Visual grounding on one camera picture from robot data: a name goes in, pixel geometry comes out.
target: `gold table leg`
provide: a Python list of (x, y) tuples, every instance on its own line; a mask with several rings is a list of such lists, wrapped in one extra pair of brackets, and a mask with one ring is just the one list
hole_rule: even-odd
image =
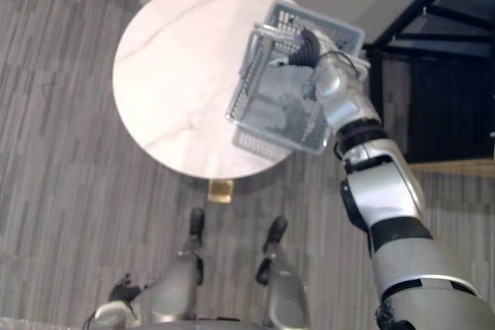
[(233, 179), (211, 179), (208, 185), (208, 201), (228, 204), (234, 192)]

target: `marble veining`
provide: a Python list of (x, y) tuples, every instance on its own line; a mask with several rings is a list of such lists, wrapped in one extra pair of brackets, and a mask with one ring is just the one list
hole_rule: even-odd
[(232, 144), (225, 112), (249, 33), (274, 0), (151, 0), (114, 59), (114, 97), (136, 142), (160, 163), (205, 179), (272, 167)]

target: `black cable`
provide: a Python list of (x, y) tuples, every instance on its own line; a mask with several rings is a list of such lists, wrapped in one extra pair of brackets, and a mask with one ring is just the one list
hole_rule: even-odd
[(94, 315), (96, 314), (96, 311), (94, 311), (90, 317), (86, 319), (86, 321), (83, 323), (83, 328), (81, 330), (88, 330), (90, 328), (91, 320), (94, 318)]
[(342, 161), (342, 155), (337, 151), (337, 146), (339, 145), (338, 142), (335, 142), (335, 146), (333, 146), (333, 154), (339, 159), (339, 161)]
[(328, 52), (322, 54), (320, 57), (318, 57), (318, 60), (316, 61), (316, 63), (318, 63), (323, 57), (326, 57), (330, 54), (336, 54), (338, 56), (342, 56), (344, 57), (347, 62), (350, 64), (350, 66), (353, 68), (355, 74), (356, 74), (356, 77), (359, 77), (359, 70), (356, 68), (356, 65), (354, 65), (354, 62), (352, 61), (351, 58), (348, 57), (347, 54), (345, 54), (344, 52), (340, 52), (339, 50), (329, 50)]

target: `gray plastic basket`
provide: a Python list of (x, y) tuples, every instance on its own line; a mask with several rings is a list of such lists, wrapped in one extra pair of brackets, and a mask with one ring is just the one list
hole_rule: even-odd
[[(273, 3), (265, 25), (288, 35), (299, 34), (304, 26), (314, 26), (327, 34), (341, 51), (355, 56), (364, 42), (362, 29), (283, 1)], [(263, 155), (260, 145), (263, 141), (266, 141), (267, 154), (270, 153), (267, 158), (274, 158), (270, 145), (321, 154), (331, 132), (321, 104), (303, 98), (302, 86), (307, 79), (278, 81), (276, 86), (274, 80), (267, 79), (274, 73), (270, 70), (272, 67), (267, 70), (268, 61), (294, 53), (299, 45), (263, 37), (251, 41), (241, 67), (241, 78), (227, 109), (227, 119), (256, 138), (254, 152), (257, 155)]]

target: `gray striped carpet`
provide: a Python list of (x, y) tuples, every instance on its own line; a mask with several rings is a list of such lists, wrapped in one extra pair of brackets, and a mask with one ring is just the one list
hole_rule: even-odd
[[(0, 315), (80, 325), (125, 271), (141, 284), (163, 272), (202, 206), (201, 316), (261, 318), (253, 275), (263, 234), (284, 213), (313, 328), (376, 328), (366, 241), (347, 221), (331, 151), (237, 182), (222, 206), (206, 201), (204, 181), (157, 164), (130, 138), (111, 68), (138, 9), (137, 0), (0, 0)], [(495, 306), (493, 180), (419, 176), (432, 230)]]

